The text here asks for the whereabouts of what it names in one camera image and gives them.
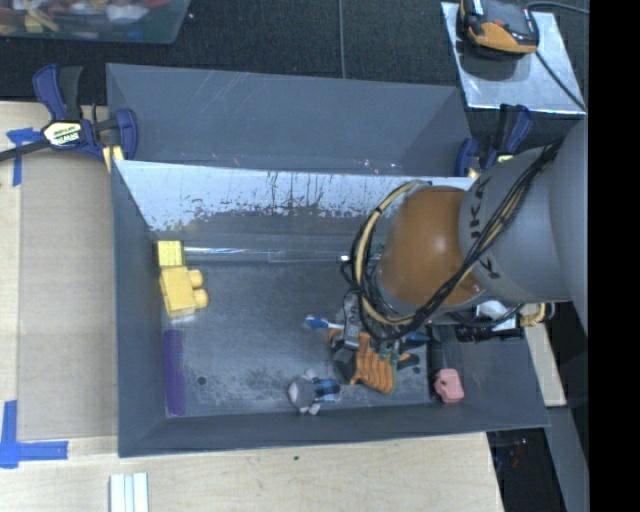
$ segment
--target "yellow toy block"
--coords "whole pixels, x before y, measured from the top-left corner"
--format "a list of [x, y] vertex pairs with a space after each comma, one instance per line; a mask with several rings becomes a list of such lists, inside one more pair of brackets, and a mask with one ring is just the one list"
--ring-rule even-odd
[[159, 240], [156, 247], [160, 268], [185, 266], [184, 249], [179, 240]]
[[200, 289], [202, 283], [199, 270], [189, 270], [185, 266], [161, 270], [160, 288], [169, 318], [191, 315], [209, 304], [209, 295]]

